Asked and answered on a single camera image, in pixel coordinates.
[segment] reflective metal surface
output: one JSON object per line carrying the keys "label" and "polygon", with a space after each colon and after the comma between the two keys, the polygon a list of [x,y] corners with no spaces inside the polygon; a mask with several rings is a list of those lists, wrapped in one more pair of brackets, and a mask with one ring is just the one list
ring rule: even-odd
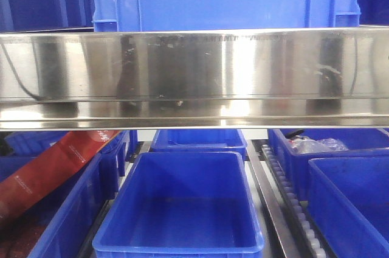
{"label": "reflective metal surface", "polygon": [[0,35],[0,130],[389,126],[389,28]]}

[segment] clear plastic bag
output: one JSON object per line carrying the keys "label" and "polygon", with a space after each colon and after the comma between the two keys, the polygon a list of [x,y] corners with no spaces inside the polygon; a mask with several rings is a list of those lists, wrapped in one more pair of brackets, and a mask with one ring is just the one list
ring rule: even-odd
{"label": "clear plastic bag", "polygon": [[315,141],[306,136],[291,140],[291,146],[296,153],[324,153],[339,152],[348,150],[347,146],[340,140],[326,138]]}

